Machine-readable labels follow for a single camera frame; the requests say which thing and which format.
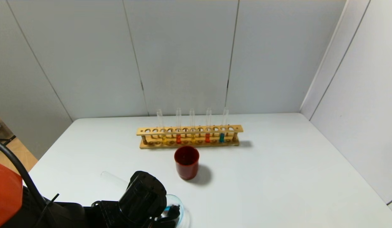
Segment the wooden dowel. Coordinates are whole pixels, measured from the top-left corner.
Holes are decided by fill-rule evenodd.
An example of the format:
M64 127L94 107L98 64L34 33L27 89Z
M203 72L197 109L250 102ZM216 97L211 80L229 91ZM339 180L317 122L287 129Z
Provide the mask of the wooden dowel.
M147 145L148 142L147 142L147 139L145 139L145 136L141 136L141 138L142 138L142 142L143 142L145 145Z
M237 141L237 133L234 132L234 135L232 136L232 141L235 142Z

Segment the white table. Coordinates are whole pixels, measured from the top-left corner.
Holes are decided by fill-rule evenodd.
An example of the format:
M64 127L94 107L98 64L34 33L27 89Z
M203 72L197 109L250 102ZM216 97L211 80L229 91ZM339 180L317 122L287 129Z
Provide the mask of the white table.
M212 119L219 124L221 117ZM174 117L164 121L171 126ZM191 182L177 175L175 149L139 149L136 129L157 126L156 117L79 119L30 175L47 198L60 193L57 201L88 206L123 194L105 183L103 171L129 180L143 170L180 197L192 228L392 227L390 209L303 115L230 115L229 123L242 124L241 145L199 148Z

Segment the glass test tube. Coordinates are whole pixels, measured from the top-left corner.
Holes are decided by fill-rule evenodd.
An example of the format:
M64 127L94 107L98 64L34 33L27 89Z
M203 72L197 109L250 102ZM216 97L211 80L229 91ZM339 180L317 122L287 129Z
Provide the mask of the glass test tube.
M220 126L220 131L222 131L223 127L225 127L227 125L227 118L228 118L228 108L225 107L224 111L223 111L223 121L222 121L222 125ZM220 133L219 142L221 142L221 143L224 142L224 135L225 135L225 133Z
M176 109L176 131L178 132L178 134L176 134L176 143L177 144L181 144L182 141L180 140L180 132L181 132L181 126L180 126L180 117L182 116L182 111L180 110L180 108Z
M157 117L158 117L158 122L159 122L159 127L161 132L165 132L165 127L164 127L164 117L162 115L162 111L160 109L157 110ZM162 135L162 143L166 144L167 143L167 136Z
M205 141L207 143L210 143L210 133L207 133L207 131L212 130L212 109L207 108L206 111L206 139Z
M190 136L191 136L191 141L192 143L195 143L195 133L196 133L196 128L195 128L195 110L193 108L190 109L189 111L189 117L190 117Z

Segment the blue liquid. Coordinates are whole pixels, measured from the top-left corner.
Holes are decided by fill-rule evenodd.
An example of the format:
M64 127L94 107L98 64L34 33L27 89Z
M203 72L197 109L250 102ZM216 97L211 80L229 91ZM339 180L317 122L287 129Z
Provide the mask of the blue liquid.
M220 133L220 139L219 142L223 143L224 142L224 133Z

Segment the dark red cup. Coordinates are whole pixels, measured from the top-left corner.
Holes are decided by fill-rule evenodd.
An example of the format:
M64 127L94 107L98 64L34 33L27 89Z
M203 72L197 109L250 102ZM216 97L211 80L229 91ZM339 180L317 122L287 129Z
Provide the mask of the dark red cup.
M174 155L176 171L183 180L193 179L199 169L199 152L193 146L182 146Z

